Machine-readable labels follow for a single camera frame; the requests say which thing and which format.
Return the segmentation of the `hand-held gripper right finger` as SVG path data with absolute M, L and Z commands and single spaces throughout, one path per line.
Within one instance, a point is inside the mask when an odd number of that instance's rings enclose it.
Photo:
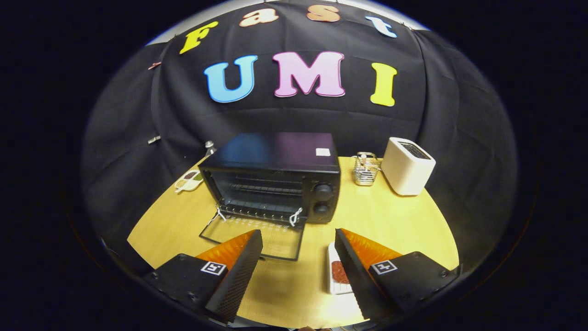
M 401 254 L 344 228 L 336 229 L 334 247 L 365 319 L 411 314 L 458 278 L 426 254 Z

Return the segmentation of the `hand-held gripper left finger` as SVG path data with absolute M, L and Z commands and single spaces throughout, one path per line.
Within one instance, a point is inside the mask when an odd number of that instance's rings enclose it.
M 143 281 L 173 304 L 221 323 L 234 322 L 263 248 L 255 229 L 197 256 L 177 254 Z

